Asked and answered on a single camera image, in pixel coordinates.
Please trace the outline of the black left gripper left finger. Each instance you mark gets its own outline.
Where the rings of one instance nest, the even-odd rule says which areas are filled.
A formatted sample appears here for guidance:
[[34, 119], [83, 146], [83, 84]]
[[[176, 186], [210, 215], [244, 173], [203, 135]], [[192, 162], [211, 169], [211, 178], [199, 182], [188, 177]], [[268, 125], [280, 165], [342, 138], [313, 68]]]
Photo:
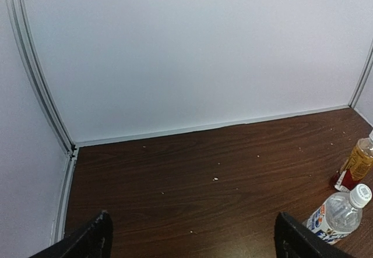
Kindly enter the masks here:
[[103, 210], [69, 236], [31, 258], [110, 257], [112, 240], [113, 222]]

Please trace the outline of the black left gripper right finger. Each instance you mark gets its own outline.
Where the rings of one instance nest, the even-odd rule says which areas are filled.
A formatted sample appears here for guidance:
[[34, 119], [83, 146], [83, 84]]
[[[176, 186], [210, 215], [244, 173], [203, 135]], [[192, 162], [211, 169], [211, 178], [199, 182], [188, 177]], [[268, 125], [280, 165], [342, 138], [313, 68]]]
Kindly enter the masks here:
[[346, 252], [331, 246], [286, 212], [278, 213], [275, 221], [276, 257], [348, 258]]

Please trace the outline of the clear plastic water bottle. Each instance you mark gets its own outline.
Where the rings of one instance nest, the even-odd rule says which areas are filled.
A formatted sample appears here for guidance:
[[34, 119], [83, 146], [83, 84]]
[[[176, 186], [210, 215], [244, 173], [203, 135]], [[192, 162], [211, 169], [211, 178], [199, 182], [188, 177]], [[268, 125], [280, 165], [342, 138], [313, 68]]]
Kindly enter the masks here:
[[363, 217], [363, 208], [355, 208], [350, 203], [349, 193], [337, 192], [329, 196], [303, 225], [330, 245], [349, 236]]

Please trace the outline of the white water bottle cap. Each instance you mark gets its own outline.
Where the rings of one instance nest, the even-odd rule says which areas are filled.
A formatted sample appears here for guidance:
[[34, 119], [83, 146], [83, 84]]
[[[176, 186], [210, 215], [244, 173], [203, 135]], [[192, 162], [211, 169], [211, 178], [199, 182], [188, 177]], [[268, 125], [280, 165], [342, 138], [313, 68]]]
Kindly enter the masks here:
[[349, 199], [355, 208], [364, 208], [372, 199], [371, 189], [367, 185], [359, 183], [350, 191]]

